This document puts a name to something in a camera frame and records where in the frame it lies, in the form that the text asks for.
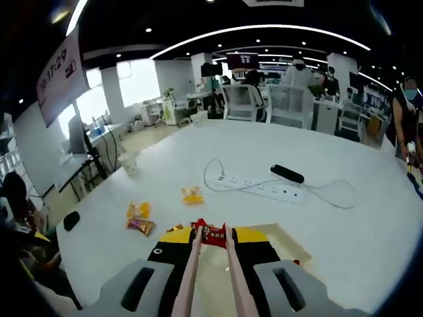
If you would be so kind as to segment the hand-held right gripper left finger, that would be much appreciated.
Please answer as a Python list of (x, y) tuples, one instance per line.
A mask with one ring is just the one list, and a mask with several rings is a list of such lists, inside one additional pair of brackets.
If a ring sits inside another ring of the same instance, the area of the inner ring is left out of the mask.
[(196, 279), (196, 231), (165, 234), (100, 290), (99, 316), (190, 316)]

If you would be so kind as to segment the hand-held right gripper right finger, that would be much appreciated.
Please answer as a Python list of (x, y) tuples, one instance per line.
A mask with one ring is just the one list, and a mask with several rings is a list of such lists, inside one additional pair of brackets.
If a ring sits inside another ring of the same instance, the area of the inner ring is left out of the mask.
[(231, 229), (231, 282), (239, 316), (368, 316), (330, 300), (326, 285), (293, 260), (282, 260), (267, 236)]

